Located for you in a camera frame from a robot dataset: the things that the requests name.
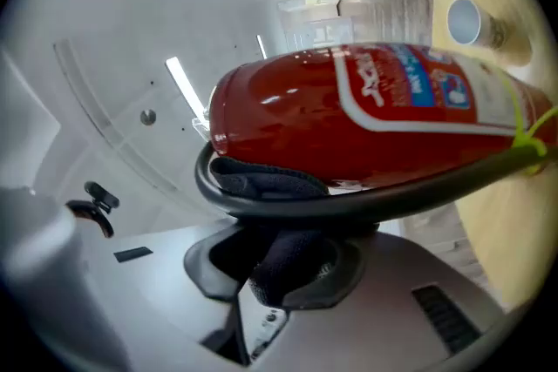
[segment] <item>floor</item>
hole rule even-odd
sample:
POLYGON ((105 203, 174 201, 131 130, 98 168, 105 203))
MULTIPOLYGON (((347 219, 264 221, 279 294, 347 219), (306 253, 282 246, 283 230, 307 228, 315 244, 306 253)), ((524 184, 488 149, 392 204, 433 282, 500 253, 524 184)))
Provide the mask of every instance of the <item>floor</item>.
MULTIPOLYGON (((350 0, 342 16, 352 17, 356 42, 399 41, 432 43, 433 0, 350 0)), ((470 280, 501 303, 475 256, 457 207, 452 203, 399 221, 399 231, 470 280)))
MULTIPOLYGON (((539 0, 474 0, 511 31, 497 51, 458 46, 446 32, 453 0, 434 0, 432 43, 440 49, 496 64, 558 103, 555 35, 539 0)), ((531 301, 547 280, 558 247, 558 166, 534 176, 515 175, 457 202, 469 240, 503 301, 531 301)))

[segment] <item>red plastic container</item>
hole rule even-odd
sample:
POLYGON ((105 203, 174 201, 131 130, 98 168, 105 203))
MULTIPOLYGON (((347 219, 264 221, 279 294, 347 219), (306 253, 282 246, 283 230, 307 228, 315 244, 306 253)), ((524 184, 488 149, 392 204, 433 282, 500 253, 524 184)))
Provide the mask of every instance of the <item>red plastic container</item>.
MULTIPOLYGON (((386 186, 485 158, 515 135, 500 69, 407 44, 352 44, 245 64, 210 106, 220 155, 310 173, 330 185, 386 186)), ((552 107, 511 80, 525 127, 552 107)), ((536 137, 557 140, 556 119, 536 137)))

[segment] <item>white machine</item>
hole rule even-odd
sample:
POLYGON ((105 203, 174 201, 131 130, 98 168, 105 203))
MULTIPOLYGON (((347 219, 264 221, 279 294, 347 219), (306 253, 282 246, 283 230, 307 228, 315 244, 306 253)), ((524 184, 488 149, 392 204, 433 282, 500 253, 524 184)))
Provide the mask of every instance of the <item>white machine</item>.
POLYGON ((376 226, 300 257, 242 218, 113 240, 28 188, 1 190, 0 210, 2 279, 75 370, 466 370, 516 318, 376 226))

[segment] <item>bottle label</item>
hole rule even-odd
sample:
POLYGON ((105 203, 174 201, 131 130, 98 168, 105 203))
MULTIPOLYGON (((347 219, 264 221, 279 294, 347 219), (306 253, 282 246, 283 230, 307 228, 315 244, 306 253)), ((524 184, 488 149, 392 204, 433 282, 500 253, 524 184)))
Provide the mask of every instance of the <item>bottle label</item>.
MULTIPOLYGON (((341 45, 331 52, 341 106, 365 129, 515 135, 514 102, 498 67, 419 45, 341 45)), ((530 90, 504 76, 527 129, 536 117, 530 90)))

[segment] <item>black rubber part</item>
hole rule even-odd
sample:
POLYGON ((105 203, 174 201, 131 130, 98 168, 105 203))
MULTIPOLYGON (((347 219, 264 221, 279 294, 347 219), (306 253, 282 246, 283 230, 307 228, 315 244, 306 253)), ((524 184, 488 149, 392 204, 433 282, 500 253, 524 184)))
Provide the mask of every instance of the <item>black rubber part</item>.
POLYGON ((531 146, 509 149, 470 165, 394 186, 358 193, 313 199, 249 199, 220 189, 208 175, 214 153, 211 143, 202 149, 195 165, 201 194, 244 223, 290 229, 337 229, 370 225, 420 213, 455 201, 529 166, 558 159, 558 148, 549 147, 539 157, 531 146))
POLYGON ((233 225, 194 243, 184 255, 184 269, 204 296, 232 302, 275 234, 256 226, 233 225))
POLYGON ((225 327, 215 330, 200 344, 232 362, 244 367, 249 366, 250 358, 244 342, 238 296, 232 300, 225 327))
POLYGON ((97 204, 85 200, 70 200, 66 203, 66 206, 68 206, 75 215, 81 215, 85 219, 97 223, 107 239, 113 237, 114 228, 112 228, 111 222, 108 221, 97 204))

